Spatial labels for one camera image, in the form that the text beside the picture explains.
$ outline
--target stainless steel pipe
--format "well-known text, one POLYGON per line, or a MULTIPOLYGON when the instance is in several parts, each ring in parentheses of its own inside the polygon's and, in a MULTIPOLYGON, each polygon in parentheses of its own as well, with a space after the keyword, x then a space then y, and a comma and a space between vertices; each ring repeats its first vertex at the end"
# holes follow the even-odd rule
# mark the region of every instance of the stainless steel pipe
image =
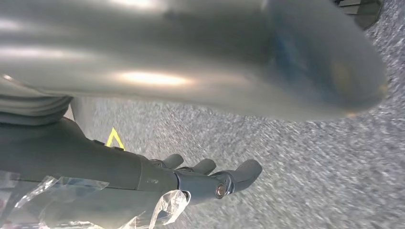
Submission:
POLYGON ((1 0, 0 74, 43 95, 292 120, 352 115, 386 90, 371 43, 328 0, 1 0))

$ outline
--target plastic wrap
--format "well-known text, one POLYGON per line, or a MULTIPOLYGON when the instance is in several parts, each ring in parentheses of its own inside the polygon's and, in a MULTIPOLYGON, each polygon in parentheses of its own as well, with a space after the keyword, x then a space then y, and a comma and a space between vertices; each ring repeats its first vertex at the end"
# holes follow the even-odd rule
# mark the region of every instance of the plastic wrap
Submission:
POLYGON ((169 191, 160 197, 148 225, 138 224, 139 221, 142 221, 142 216, 136 216, 120 229, 153 229, 155 225, 173 223, 188 204, 189 201, 183 192, 180 190, 169 191))
POLYGON ((7 171, 0 171, 0 218, 17 186, 20 175, 7 171))
POLYGON ((1 229, 152 229, 173 223, 188 205, 179 190, 162 194, 80 178, 19 177, 0 171, 1 229))

